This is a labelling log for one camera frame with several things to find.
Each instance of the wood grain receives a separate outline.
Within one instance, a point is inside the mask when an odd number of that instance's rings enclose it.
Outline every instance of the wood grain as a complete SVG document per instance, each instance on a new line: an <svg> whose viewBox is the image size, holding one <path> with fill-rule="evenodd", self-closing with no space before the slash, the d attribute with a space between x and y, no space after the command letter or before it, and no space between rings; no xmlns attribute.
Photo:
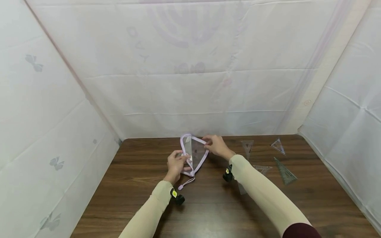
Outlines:
<svg viewBox="0 0 381 238"><path fill-rule="evenodd" d="M266 176L278 186L323 237L379 237L357 206L300 136L280 136L286 156L270 144L278 136L224 137L236 153L254 140L252 165L272 166ZM117 152L75 228L72 238L117 238L167 172L166 158L181 149L178 138L128 139ZM276 157L298 180L283 185ZM274 226L235 181L222 174L227 162L208 156L195 182L180 192L185 203L164 212L155 237L278 237ZM188 179L182 176L179 183Z"/></svg>

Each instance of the right hand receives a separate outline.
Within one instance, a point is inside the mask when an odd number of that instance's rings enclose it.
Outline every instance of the right hand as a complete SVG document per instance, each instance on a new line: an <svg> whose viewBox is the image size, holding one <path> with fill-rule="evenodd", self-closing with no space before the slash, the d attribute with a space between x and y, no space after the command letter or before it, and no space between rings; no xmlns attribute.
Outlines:
<svg viewBox="0 0 381 238"><path fill-rule="evenodd" d="M231 151L225 144L222 136L217 135L207 135L202 138L207 143L205 144L205 149L209 150L215 155L223 157L225 160L229 161L235 153Z"/></svg>

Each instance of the green triangle ruler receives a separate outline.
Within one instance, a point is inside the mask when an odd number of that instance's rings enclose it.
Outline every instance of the green triangle ruler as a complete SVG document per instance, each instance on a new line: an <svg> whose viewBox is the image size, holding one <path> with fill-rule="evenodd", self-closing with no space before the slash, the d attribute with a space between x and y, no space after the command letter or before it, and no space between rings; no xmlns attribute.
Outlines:
<svg viewBox="0 0 381 238"><path fill-rule="evenodd" d="M298 179L293 173L290 172L290 170L286 168L286 166L284 166L279 160L277 160L277 158L274 157L274 159L278 165L280 176L282 177L283 183L285 185L288 185Z"/></svg>

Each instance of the clear triangle ruler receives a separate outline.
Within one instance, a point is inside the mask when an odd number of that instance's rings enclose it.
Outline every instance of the clear triangle ruler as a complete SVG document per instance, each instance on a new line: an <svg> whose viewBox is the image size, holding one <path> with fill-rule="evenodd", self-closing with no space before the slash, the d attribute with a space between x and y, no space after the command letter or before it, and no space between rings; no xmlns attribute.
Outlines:
<svg viewBox="0 0 381 238"><path fill-rule="evenodd" d="M249 160L251 148L253 147L254 141L241 141L241 143L242 143L242 147L246 153L246 159Z"/></svg>
<svg viewBox="0 0 381 238"><path fill-rule="evenodd" d="M286 155L285 150L283 148L283 145L280 141L280 138L278 138L274 143L271 144L271 147L279 151L280 153Z"/></svg>

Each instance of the white cloth wall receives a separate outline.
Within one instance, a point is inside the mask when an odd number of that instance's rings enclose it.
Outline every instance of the white cloth wall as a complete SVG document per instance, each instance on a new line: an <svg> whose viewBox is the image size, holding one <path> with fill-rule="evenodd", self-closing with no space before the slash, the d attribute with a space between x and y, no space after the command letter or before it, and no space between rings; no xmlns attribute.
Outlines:
<svg viewBox="0 0 381 238"><path fill-rule="evenodd" d="M27 1L122 139L296 133L368 2Z"/></svg>
<svg viewBox="0 0 381 238"><path fill-rule="evenodd" d="M300 129L381 234L381 0L373 0Z"/></svg>
<svg viewBox="0 0 381 238"><path fill-rule="evenodd" d="M118 143L25 2L0 29L0 237L67 238Z"/></svg>

